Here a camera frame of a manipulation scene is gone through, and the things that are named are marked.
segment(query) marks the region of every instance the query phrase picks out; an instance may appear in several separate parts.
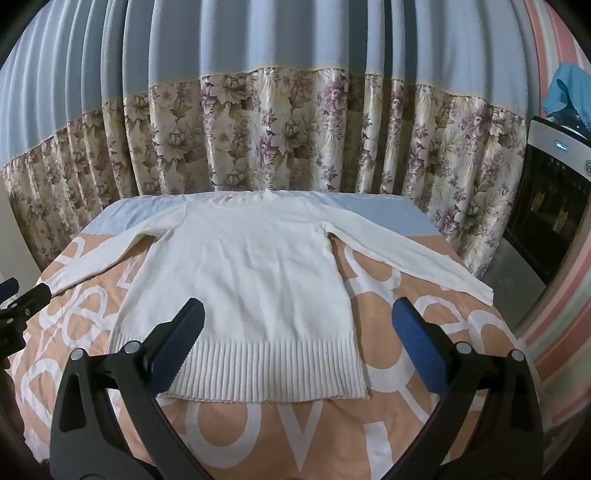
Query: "light blue fabric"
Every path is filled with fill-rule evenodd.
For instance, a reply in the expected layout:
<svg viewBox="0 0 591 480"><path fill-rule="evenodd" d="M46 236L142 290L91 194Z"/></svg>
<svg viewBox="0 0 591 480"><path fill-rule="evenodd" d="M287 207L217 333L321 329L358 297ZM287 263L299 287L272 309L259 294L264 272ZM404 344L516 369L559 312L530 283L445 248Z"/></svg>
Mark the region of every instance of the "light blue fabric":
<svg viewBox="0 0 591 480"><path fill-rule="evenodd" d="M437 228L413 202L394 195L361 193L276 192L282 197L306 197L311 200L355 212L373 223L400 235L439 235ZM84 233L119 235L162 210L187 200L210 199L227 192L191 195L142 196L119 200L109 205L85 229Z"/></svg>
<svg viewBox="0 0 591 480"><path fill-rule="evenodd" d="M51 0L0 69L0 166L115 96L273 64L538 109L524 0Z"/></svg>
<svg viewBox="0 0 591 480"><path fill-rule="evenodd" d="M574 108L591 131L591 75L578 65L564 62L552 78L543 108L552 116L567 107Z"/></svg>

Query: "white sweater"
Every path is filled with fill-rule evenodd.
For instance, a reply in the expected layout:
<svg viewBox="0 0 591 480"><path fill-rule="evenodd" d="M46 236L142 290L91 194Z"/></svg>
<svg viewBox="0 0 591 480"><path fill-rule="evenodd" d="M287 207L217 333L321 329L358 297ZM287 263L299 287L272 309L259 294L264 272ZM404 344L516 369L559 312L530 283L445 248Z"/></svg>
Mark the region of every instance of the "white sweater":
<svg viewBox="0 0 591 480"><path fill-rule="evenodd" d="M108 239L47 283L53 294L64 291L152 235L109 352L144 340L195 297L205 306L205 327L170 395L249 403L365 398L351 304L330 233L402 272L492 304L492 290L450 258L347 210L272 194L184 202Z"/></svg>

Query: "floral curtain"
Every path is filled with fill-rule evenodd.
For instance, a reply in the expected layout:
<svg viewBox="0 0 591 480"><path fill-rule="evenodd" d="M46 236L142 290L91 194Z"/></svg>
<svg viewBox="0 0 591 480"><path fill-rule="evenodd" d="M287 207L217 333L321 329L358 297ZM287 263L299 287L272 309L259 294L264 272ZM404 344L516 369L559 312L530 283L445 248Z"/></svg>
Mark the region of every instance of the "floral curtain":
<svg viewBox="0 0 591 480"><path fill-rule="evenodd" d="M266 67L106 102L0 171L42 268L120 198L270 188L403 194L481 276L525 140L523 118L479 97Z"/></svg>

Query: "orange and white bedding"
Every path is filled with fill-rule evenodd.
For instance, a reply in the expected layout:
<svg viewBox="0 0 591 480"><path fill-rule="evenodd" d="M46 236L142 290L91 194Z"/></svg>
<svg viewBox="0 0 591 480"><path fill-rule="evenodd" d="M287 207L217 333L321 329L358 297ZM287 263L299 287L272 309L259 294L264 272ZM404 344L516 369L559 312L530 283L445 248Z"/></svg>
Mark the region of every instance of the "orange and white bedding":
<svg viewBox="0 0 591 480"><path fill-rule="evenodd" d="M42 279L108 237L81 234ZM442 236L413 238L457 259ZM36 457L48 457L54 402L69 353L79 347L91 355L105 352L108 325L150 243L151 238L144 239L118 265L55 297L28 322L27 347L11 358L11 374L27 443ZM336 238L332 248L350 294L371 398L300 404L160 399L173 427L216 479L381 478L413 441L438 400L427 392L392 327L391 306L398 297L408 297L427 321L442 325L453 341L469 342L491 355L504 356L514 348L514 338L494 308L467 294L401 274ZM111 399L131 450L149 461L118 392L111 392ZM477 395L449 459L462 453L482 403L483 396Z"/></svg>

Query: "pink striped fabric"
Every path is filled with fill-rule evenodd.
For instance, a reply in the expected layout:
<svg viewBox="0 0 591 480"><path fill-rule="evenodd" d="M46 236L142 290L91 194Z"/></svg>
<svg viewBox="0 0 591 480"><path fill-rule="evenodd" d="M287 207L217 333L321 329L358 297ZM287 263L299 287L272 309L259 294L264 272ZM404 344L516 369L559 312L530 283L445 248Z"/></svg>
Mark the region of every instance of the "pink striped fabric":
<svg viewBox="0 0 591 480"><path fill-rule="evenodd" d="M534 31L544 100L561 62L591 74L591 64L544 0L524 0ZM540 116L545 116L540 105ZM525 322L521 339L540 376L544 416L556 426L591 403L591 209L557 278Z"/></svg>

